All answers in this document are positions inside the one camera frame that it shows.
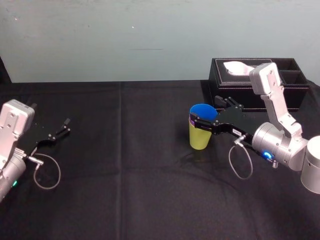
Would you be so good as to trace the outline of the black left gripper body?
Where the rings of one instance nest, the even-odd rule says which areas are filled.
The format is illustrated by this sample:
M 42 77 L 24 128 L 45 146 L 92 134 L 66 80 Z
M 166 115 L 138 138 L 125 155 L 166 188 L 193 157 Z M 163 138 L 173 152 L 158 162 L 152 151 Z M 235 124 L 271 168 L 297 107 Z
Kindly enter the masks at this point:
M 33 123 L 17 141 L 16 148 L 23 151 L 27 156 L 32 156 L 43 147 L 51 147 L 55 144 L 53 132 L 45 125 Z

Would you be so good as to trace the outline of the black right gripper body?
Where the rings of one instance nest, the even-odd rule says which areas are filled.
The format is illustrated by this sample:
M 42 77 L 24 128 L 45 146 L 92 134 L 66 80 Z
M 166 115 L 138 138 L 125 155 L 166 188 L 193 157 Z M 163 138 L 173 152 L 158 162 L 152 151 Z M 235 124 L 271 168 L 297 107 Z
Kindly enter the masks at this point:
M 244 141 L 251 145 L 256 132 L 256 122 L 243 112 L 240 105 L 230 106 L 220 111 L 212 121 L 211 132 L 215 135 L 228 133 L 237 138 L 244 135 Z

